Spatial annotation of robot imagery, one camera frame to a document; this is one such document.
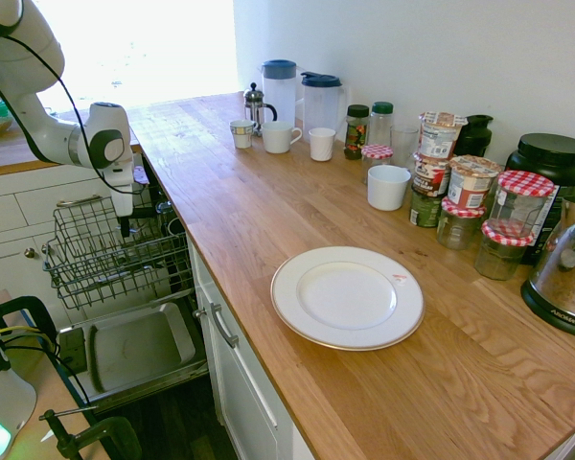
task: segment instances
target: dishwasher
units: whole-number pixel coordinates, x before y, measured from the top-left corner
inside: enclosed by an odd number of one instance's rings
[[[58,343],[97,413],[208,373],[185,230],[159,186],[141,192],[128,218],[110,197],[57,208],[44,249],[63,307],[85,313]]]

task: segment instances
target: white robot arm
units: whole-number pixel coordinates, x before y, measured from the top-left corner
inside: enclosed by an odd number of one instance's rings
[[[53,86],[63,69],[59,43],[33,1],[0,0],[0,96],[30,149],[42,161],[101,173],[116,214],[129,216],[133,176],[126,111],[114,103],[93,103],[82,129],[48,115],[36,93]]]

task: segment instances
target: bright window light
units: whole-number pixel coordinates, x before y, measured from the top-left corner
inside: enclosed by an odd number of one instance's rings
[[[78,108],[238,91],[232,0],[34,0],[59,41]],[[39,95],[70,109],[59,84]]]

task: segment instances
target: white plate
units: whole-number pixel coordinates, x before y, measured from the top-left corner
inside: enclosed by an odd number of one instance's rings
[[[359,247],[321,247],[289,259],[270,292],[295,332],[341,350],[387,347],[413,334],[424,317],[422,291],[411,273]]]

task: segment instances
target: dishwasher rack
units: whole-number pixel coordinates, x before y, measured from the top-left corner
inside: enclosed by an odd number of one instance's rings
[[[185,231],[170,203],[151,203],[149,190],[137,201],[131,218],[118,218],[110,197],[54,211],[43,269],[66,309],[144,289],[156,299],[193,290]]]

